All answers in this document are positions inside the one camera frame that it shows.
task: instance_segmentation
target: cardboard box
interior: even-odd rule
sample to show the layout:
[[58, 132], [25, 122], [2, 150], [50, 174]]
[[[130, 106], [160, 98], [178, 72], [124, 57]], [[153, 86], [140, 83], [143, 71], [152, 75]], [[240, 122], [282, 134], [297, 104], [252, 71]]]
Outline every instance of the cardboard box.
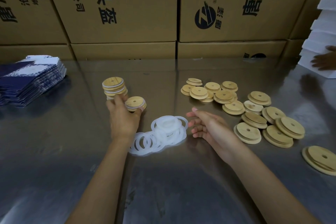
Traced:
[[287, 39], [305, 0], [181, 0], [180, 42]]
[[77, 60], [175, 59], [176, 42], [71, 44]]
[[176, 41], [177, 0], [54, 0], [72, 44]]
[[179, 59], [279, 57], [286, 41], [236, 41], [214, 43], [178, 43]]
[[291, 57], [297, 57], [300, 55], [302, 45], [304, 40], [303, 39], [287, 39], [287, 43], [285, 46], [285, 49], [282, 52], [281, 57], [282, 58], [291, 58]]
[[321, 10], [317, 9], [320, 0], [306, 0], [298, 19], [289, 36], [290, 39], [306, 39], [310, 33], [310, 26], [318, 18]]
[[66, 44], [51, 0], [0, 0], [0, 44]]
[[0, 63], [16, 62], [28, 55], [50, 55], [62, 60], [74, 59], [71, 47], [66, 44], [0, 46]]

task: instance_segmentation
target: stack of white foam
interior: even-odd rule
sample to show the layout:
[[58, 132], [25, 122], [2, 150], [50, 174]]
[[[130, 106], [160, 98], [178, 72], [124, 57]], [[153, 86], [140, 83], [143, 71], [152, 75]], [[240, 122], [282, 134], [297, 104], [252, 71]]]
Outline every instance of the stack of white foam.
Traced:
[[299, 65], [326, 78], [336, 78], [336, 71], [319, 71], [312, 67], [314, 56], [329, 53], [326, 46], [336, 46], [336, 0], [321, 0], [318, 9], [322, 12], [311, 26], [311, 33], [302, 45]]

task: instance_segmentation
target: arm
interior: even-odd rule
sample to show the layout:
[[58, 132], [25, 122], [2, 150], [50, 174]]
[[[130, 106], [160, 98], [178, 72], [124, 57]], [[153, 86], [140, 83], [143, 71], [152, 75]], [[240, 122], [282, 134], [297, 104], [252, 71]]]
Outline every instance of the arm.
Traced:
[[107, 102], [113, 141], [65, 224], [111, 224], [115, 221], [125, 160], [141, 115], [140, 109], [129, 113], [124, 106], [125, 100], [116, 95], [115, 103]]
[[193, 137], [204, 138], [232, 167], [267, 223], [320, 223], [221, 117], [195, 107], [187, 116], [194, 117], [188, 124]]

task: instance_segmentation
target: stainless steel tabletop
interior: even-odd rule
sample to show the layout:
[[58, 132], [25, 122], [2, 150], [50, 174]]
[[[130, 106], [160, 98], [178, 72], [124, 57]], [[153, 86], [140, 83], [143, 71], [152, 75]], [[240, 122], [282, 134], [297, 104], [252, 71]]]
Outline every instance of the stainless steel tabletop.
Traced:
[[[99, 166], [110, 139], [102, 81], [124, 78], [129, 96], [147, 109], [139, 131], [164, 115], [185, 116], [192, 106], [224, 117], [240, 116], [216, 102], [181, 94], [188, 78], [233, 81], [238, 100], [253, 90], [306, 129], [289, 149], [265, 139], [248, 145], [317, 218], [336, 223], [336, 177], [310, 167], [305, 146], [336, 153], [336, 80], [324, 79], [293, 61], [272, 59], [126, 60], [65, 62], [68, 76], [23, 109], [0, 108], [0, 223], [64, 223]], [[128, 156], [117, 223], [264, 223], [232, 169], [202, 139], [146, 157]]]

